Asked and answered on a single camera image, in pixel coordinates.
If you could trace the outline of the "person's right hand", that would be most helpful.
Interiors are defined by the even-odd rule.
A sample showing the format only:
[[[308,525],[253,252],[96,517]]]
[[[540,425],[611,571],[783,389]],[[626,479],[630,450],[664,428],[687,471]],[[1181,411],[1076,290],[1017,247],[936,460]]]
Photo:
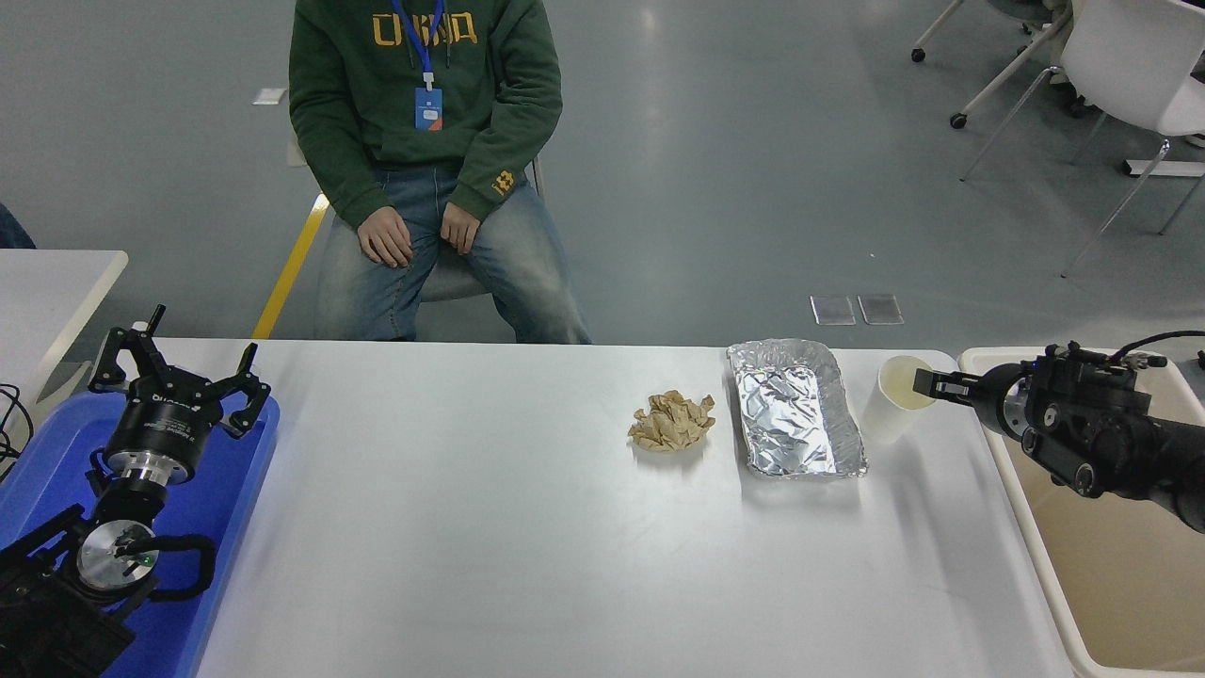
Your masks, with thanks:
[[[371,263],[387,267],[408,266],[413,258],[410,231],[395,207],[374,211],[355,229],[362,253]]]

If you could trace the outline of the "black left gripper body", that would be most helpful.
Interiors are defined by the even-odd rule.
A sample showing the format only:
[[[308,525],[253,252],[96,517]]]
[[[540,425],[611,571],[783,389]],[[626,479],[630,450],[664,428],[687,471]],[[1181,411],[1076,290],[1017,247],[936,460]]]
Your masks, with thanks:
[[[124,467],[149,452],[177,467],[196,467],[222,417],[218,396],[196,399],[196,390],[163,394],[142,383],[130,385],[120,421],[106,446],[108,467]]]

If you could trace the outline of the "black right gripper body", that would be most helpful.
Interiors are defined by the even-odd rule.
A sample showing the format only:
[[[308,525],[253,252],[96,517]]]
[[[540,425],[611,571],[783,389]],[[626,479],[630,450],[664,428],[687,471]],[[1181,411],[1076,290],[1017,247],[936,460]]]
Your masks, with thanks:
[[[991,432],[1019,440],[1027,429],[1027,375],[1019,362],[991,369],[972,387],[972,408]]]

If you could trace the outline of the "person's left hand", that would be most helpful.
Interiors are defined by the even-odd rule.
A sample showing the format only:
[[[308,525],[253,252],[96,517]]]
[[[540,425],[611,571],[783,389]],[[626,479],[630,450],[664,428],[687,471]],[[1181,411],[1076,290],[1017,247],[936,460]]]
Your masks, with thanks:
[[[446,205],[441,218],[440,237],[451,244],[459,257],[468,257],[474,249],[481,228],[481,219],[454,202]]]

